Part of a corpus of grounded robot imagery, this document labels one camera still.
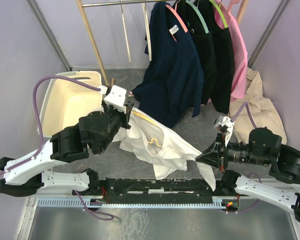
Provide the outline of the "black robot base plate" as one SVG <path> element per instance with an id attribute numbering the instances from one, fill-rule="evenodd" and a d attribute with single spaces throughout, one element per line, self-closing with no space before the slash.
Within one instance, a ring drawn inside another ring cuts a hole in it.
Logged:
<path id="1" fill-rule="evenodd" d="M 106 178 L 76 190 L 82 197 L 94 197 L 104 203 L 185 204 L 211 203 L 213 197 L 237 197 L 219 185 L 213 190 L 202 178 L 193 179 L 128 179 Z"/>

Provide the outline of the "white t shirt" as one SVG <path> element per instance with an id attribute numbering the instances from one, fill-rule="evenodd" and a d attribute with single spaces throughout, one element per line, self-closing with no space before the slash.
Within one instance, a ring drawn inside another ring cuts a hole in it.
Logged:
<path id="1" fill-rule="evenodd" d="M 138 160 L 151 164 L 157 180 L 163 180 L 177 170 L 187 171 L 187 161 L 195 161 L 195 158 L 203 153 L 145 112 L 136 107 L 132 110 L 150 118 L 157 126 L 131 112 L 131 128 L 121 127 L 110 145 L 118 144 L 122 151 L 132 153 Z M 162 148 L 149 144 L 148 141 L 152 138 L 156 138 Z"/>

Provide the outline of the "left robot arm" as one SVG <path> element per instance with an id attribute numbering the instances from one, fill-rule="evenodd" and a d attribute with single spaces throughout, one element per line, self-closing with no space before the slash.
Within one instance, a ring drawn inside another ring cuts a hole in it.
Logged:
<path id="1" fill-rule="evenodd" d="M 105 102 L 101 105 L 102 111 L 80 117 L 77 124 L 54 134 L 40 149 L 19 159 L 1 158 L 0 194 L 28 197 L 47 190 L 68 190 L 96 195 L 101 189 L 97 172 L 57 173 L 50 169 L 102 154 L 120 128 L 131 128 L 133 102 L 125 103 L 122 110 Z"/>

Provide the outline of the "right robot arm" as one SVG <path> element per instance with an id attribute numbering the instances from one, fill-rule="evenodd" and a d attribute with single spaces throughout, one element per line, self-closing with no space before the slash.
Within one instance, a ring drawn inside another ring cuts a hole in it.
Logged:
<path id="1" fill-rule="evenodd" d="M 282 137 L 266 127 L 253 129 L 248 143 L 226 142 L 224 135 L 219 133 L 213 144 L 195 160 L 224 171 L 219 182 L 219 189 L 224 195 L 254 197 L 293 214 L 300 223 L 300 151 L 282 144 Z M 270 167 L 269 175 L 290 185 L 294 191 L 279 190 L 253 181 L 228 170 L 229 163 Z"/>

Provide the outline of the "yellow hanger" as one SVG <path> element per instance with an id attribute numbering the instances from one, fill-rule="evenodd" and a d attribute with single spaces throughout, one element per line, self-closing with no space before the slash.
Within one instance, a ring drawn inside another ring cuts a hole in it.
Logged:
<path id="1" fill-rule="evenodd" d="M 133 93 L 132 93 L 132 91 L 129 91 L 129 93 L 128 93 L 128 96 L 129 97 L 134 97 L 134 95 L 133 95 Z M 151 120 L 149 117 L 146 117 L 145 115 L 143 115 L 143 114 L 141 114 L 141 113 L 139 113 L 139 112 L 137 112 L 137 111 L 135 111 L 135 110 L 132 110 L 132 114 L 133 115 L 136 115 L 136 116 L 138 116 L 138 117 L 140 117 L 140 118 L 142 118 L 142 119 L 144 119 L 144 120 L 146 120 L 146 121 L 148 121 L 148 122 L 150 122 L 151 124 L 153 124 L 153 125 L 155 125 L 156 127 L 158 126 L 153 120 Z M 159 147 L 159 148 L 162 148 L 163 146 L 162 145 L 160 145 L 159 143 L 158 143 L 158 140 L 155 138 L 155 137 L 153 137 L 152 139 L 151 139 L 151 141 L 148 141 L 148 143 L 149 144 L 155 144 L 157 147 Z"/>

